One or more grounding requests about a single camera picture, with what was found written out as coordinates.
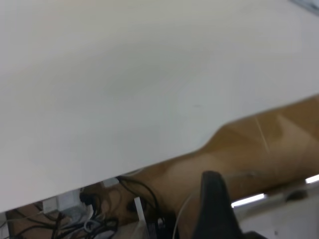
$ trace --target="white board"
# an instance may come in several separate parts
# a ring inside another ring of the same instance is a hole
[[[319,18],[285,0],[2,0],[0,30],[0,211],[319,92]]]

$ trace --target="ceiling light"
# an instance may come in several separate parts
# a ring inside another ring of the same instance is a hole
[[[314,183],[316,181],[319,181],[319,174],[306,179],[306,183]]]
[[[252,202],[256,202],[256,201],[262,200],[262,199],[264,199],[266,197],[267,196],[265,194],[258,194],[256,196],[253,196],[253,197],[250,197],[250,198],[245,198],[245,199],[236,201],[236,202],[232,203],[231,206],[232,206],[232,208],[239,207],[241,205],[245,205],[245,204],[248,204],[248,203],[252,203]]]

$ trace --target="black plastic piece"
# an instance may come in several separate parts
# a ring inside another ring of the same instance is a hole
[[[244,239],[219,173],[203,173],[200,197],[201,209],[192,239]]]

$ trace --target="wire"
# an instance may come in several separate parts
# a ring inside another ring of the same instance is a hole
[[[137,193],[135,193],[134,191],[132,191],[131,189],[129,189],[122,181],[126,181],[126,182],[129,182],[129,183],[135,183],[135,184],[139,184],[141,186],[143,186],[144,188],[146,188],[149,193],[152,195],[153,199],[154,199],[154,203],[155,203],[155,207],[149,202],[146,200],[146,202],[150,205],[150,207],[152,207],[154,210],[157,211],[159,217],[161,217],[161,219],[164,221],[164,218],[162,216],[162,212],[161,212],[161,209],[160,209],[160,205],[159,205],[159,202],[154,194],[154,192],[149,188],[149,186],[147,186],[146,184],[138,181],[138,180],[135,180],[135,179],[131,179],[131,178],[126,178],[126,177],[123,177],[123,176],[118,176],[116,177],[118,180],[119,180],[119,183],[126,189],[128,190],[129,192],[131,192],[132,194],[134,194],[135,196],[139,197],[139,195]]]
[[[63,215],[61,213],[59,213],[58,218],[57,218],[56,223],[55,223],[55,228],[53,229],[53,232],[51,235],[51,239],[55,239],[55,236],[58,234],[59,225],[61,223],[62,218],[63,218]]]
[[[47,227],[47,226],[35,225],[35,226],[29,227],[29,228],[26,228],[26,229],[20,231],[17,235],[8,236],[8,237],[3,238],[3,239],[18,238],[19,236],[21,236],[21,235],[24,234],[25,232],[27,232],[27,231],[29,231],[29,230],[32,230],[32,229],[35,229],[35,228],[43,228],[43,229],[52,230],[52,228]]]
[[[23,219],[27,219],[27,220],[30,221],[30,222],[38,223],[38,224],[41,224],[41,225],[46,226],[46,227],[52,227],[52,228],[54,228],[54,225],[52,225],[52,224],[40,222],[40,221],[31,219],[30,217],[27,217],[25,214],[21,213],[18,209],[14,209],[14,212],[17,213],[17,214],[19,214],[20,216],[22,216]]]
[[[179,221],[179,218],[182,214],[182,212],[184,211],[184,209],[186,208],[187,204],[189,203],[189,201],[199,192],[199,189],[196,189],[194,190],[193,192],[191,192],[188,197],[184,200],[179,212],[178,212],[178,215],[177,215],[177,218],[176,218],[176,222],[175,222],[175,226],[174,226],[174,231],[173,231],[173,237],[172,239],[175,239],[175,234],[176,234],[176,229],[177,229],[177,224],[178,224],[178,221]]]
[[[24,220],[24,219],[28,219],[28,218],[32,218],[32,217],[35,217],[35,216],[38,216],[38,215],[41,215],[43,212],[38,212],[37,214],[34,214],[34,215],[31,215],[31,216],[27,216],[27,217],[24,217],[24,218],[15,218],[15,219],[8,219],[6,221],[2,221],[3,223],[7,223],[7,222],[16,222],[16,221],[20,221],[20,220]]]
[[[242,176],[246,176],[246,177],[255,177],[255,176],[258,176],[259,175],[259,172],[257,171],[247,171],[247,172],[239,172],[239,173],[236,173],[236,174],[229,174],[229,175],[225,175],[224,176],[224,179],[228,179],[228,178],[236,178],[236,177],[242,177]],[[182,214],[182,212],[184,211],[185,207],[187,206],[187,204],[189,203],[189,201],[197,194],[199,193],[199,189],[196,189],[194,190],[193,192],[191,192],[188,197],[184,200],[179,212],[178,212],[178,215],[177,215],[177,218],[176,218],[176,222],[175,222],[175,226],[174,226],[174,231],[173,231],[173,237],[172,239],[175,239],[175,234],[176,234],[176,230],[177,230],[177,224],[178,224],[178,221],[179,221],[179,218]]]
[[[33,204],[40,212],[42,212],[43,210],[42,210],[42,208],[41,207],[39,207],[36,203],[35,204]],[[43,214],[47,219],[49,219],[50,221],[53,221],[53,222],[55,222],[57,219],[56,218],[54,218],[54,217],[51,217],[50,215],[47,215],[47,214]]]

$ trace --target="black object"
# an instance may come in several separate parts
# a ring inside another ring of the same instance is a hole
[[[247,235],[242,233],[231,207],[227,187],[219,173],[203,173],[200,199],[200,213],[192,239],[265,239],[256,232]]]
[[[290,201],[299,201],[299,200],[303,200],[305,198],[308,197],[308,192],[307,190],[296,190],[294,192],[292,192],[291,194],[288,195],[288,197],[286,198],[286,202],[290,202]]]
[[[140,201],[141,201],[142,209],[143,209],[143,211],[145,211],[146,206],[148,204],[147,200],[143,197],[140,197]],[[134,199],[128,202],[128,204],[126,205],[126,209],[131,213],[137,213]]]
[[[167,213],[157,220],[146,219],[150,239],[171,239],[176,223],[175,213]]]

